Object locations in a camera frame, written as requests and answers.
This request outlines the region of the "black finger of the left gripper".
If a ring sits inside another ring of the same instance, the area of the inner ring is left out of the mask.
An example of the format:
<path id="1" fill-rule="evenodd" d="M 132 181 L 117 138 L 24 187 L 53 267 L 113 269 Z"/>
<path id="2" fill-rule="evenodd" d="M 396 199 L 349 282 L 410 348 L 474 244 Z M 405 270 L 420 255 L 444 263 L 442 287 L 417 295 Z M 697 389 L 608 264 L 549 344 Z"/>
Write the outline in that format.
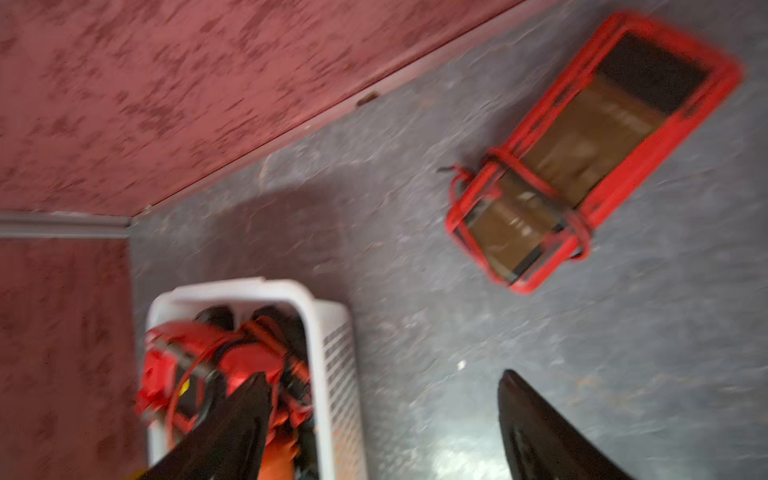
<path id="1" fill-rule="evenodd" d="M 252 479 L 259 476 L 272 412 L 266 376 L 254 374 L 144 479 Z"/>

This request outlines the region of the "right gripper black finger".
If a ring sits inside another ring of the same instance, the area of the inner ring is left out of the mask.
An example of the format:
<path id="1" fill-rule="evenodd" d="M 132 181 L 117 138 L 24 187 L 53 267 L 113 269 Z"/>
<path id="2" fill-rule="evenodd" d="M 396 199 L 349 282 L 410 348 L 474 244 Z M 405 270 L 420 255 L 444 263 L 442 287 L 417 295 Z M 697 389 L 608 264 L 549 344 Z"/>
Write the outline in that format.
<path id="1" fill-rule="evenodd" d="M 498 385 L 501 437 L 514 479 L 628 479 L 630 476 L 516 371 Z"/>

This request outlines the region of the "red clamp meter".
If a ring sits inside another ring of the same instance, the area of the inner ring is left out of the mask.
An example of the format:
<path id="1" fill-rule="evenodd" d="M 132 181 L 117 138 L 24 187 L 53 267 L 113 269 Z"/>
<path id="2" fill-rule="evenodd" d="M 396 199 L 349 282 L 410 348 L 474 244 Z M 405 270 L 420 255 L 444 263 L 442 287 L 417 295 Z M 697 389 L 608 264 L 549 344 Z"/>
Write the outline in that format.
<path id="1" fill-rule="evenodd" d="M 193 320 L 169 321 L 145 335 L 145 357 L 135 411 L 147 423 L 184 436 L 246 380 L 267 382 L 268 439 L 296 429 L 313 415 L 306 356 L 267 316 L 235 329 Z"/>

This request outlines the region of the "white plastic perforated basket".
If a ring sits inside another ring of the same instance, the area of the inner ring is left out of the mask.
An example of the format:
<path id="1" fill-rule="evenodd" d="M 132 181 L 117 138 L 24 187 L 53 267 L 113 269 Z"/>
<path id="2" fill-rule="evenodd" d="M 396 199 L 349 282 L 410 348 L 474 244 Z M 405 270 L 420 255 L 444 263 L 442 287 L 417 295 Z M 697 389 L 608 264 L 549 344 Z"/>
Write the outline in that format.
<path id="1" fill-rule="evenodd" d="M 177 287 L 157 296 L 145 329 L 186 320 L 207 307 L 230 307 L 240 325 L 259 307 L 285 307 L 303 323 L 314 398 L 321 479 L 368 477 L 353 321 L 339 302 L 322 300 L 295 280 L 251 277 Z"/>

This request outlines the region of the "dark red multimeter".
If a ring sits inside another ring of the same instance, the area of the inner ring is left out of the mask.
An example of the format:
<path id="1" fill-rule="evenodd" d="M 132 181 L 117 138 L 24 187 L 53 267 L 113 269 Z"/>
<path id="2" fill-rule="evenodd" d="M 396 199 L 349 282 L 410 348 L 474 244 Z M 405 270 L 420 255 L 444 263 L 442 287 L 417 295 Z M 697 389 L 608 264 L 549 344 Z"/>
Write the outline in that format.
<path id="1" fill-rule="evenodd" d="M 736 89 L 722 50 L 631 11 L 609 16 L 480 169 L 455 168 L 449 236 L 494 282 L 536 290 Z"/>

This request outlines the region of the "orange long multimeter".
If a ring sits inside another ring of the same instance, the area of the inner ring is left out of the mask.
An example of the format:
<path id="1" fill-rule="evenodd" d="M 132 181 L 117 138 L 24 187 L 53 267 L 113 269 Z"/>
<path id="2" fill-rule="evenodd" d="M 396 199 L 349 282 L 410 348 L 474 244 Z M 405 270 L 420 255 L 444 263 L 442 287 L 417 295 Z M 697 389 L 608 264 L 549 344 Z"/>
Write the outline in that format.
<path id="1" fill-rule="evenodd" d="M 294 480 L 294 459 L 299 453 L 297 438 L 292 433 L 280 433 L 267 443 L 262 457 L 259 480 Z"/>

